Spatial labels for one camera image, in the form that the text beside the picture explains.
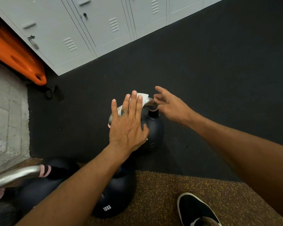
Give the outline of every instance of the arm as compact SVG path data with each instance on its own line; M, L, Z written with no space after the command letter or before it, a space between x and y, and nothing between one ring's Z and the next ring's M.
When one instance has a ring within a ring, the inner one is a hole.
M149 129L144 125L142 130L140 122L142 96L138 99L136 96L133 91L129 103L130 95L126 95L121 117L116 100L112 100L110 144L33 208L17 226L82 225L87 220L113 174L146 141Z
M155 94L154 100L168 119L202 136L241 179L283 216L283 146L217 124L166 89L155 89L160 94Z

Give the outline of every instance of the kettlebell handle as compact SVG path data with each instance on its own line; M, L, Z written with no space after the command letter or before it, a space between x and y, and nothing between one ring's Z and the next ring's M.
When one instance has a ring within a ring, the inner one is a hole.
M35 165L22 167L5 172L0 175L0 188L3 188L16 181L21 181L26 178L51 178L60 179L66 177L68 171L64 168L52 167L48 165Z
M157 106L158 105L156 104L153 98L147 98L143 107L148 107L150 111L156 111ZM119 113L120 116L122 112L122 105L117 108L117 112ZM112 122L112 114L109 117L108 127L111 126L111 122Z

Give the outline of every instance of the left hand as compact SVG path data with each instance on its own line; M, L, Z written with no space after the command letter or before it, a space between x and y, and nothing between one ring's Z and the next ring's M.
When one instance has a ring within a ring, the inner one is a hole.
M144 124L143 130L141 128L142 96L139 95L136 98L136 95L137 92L132 91L131 101L130 94L126 95L120 117L117 112L117 101L113 99L111 103L110 145L124 151L127 157L146 142L149 134L146 124Z

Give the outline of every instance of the gray stone wall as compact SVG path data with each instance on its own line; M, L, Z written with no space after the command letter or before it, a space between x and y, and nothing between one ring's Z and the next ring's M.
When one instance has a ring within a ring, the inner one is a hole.
M0 64L0 172L29 158L27 88Z

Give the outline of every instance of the white shoe sole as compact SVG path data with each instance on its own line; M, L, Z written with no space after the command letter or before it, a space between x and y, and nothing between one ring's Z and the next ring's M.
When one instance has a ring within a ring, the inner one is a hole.
M202 203L204 203L201 199L199 199L197 196L195 196L194 194L191 194L191 193L183 193L181 195L179 195L179 197L177 198L177 211L178 211L178 214L179 214L179 217L180 217L180 220L181 220L181 214L180 214L180 211L179 211L179 200L182 196L184 195L191 195L193 197L195 197L197 200L201 201Z

